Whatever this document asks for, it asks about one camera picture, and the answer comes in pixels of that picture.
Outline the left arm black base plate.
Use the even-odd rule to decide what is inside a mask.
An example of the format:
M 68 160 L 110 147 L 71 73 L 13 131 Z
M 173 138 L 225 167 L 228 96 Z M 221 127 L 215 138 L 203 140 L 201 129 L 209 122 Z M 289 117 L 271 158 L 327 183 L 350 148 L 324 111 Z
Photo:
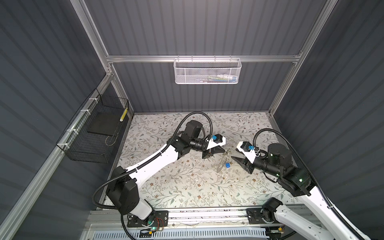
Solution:
M 169 219 L 169 211 L 156 211 L 154 210 L 148 217 L 141 220 L 135 215 L 129 215 L 127 217 L 128 228 L 139 228 L 139 227 L 167 227 Z

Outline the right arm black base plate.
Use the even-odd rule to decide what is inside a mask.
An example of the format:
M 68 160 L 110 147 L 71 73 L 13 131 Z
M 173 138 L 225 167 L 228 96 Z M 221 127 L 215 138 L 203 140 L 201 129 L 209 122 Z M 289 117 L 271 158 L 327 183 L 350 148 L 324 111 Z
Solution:
M 275 218 L 274 212 L 262 208 L 247 208 L 246 214 L 251 225 L 255 224 L 281 224 Z

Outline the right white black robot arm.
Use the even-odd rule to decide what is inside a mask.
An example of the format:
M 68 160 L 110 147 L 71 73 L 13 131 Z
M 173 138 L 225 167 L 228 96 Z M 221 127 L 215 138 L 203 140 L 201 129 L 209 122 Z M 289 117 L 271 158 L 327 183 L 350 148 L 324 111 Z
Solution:
M 250 142 L 239 142 L 237 151 L 243 158 L 233 159 L 249 174 L 255 169 L 266 178 L 279 184 L 293 197 L 298 198 L 321 222 L 316 226 L 304 217 L 294 213 L 282 201 L 271 197 L 262 206 L 263 221 L 288 226 L 310 240 L 368 240 L 369 236 L 360 231 L 338 208 L 324 197 L 310 174 L 293 165 L 292 152 L 282 144 L 270 144 L 262 151 Z

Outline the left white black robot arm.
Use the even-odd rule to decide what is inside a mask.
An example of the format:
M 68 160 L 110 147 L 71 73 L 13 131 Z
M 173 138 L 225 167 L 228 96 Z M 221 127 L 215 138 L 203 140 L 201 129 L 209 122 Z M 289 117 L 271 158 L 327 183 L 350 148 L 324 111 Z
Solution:
M 187 155 L 190 150 L 202 153 L 207 159 L 214 154 L 225 152 L 226 138 L 221 134 L 200 138 L 203 125 L 195 120 L 186 124 L 184 131 L 169 139 L 160 150 L 126 169 L 117 167 L 111 175 L 106 195 L 121 215 L 134 215 L 141 220 L 148 220 L 154 215 L 153 207 L 139 195 L 139 188 L 153 175 L 167 165 Z

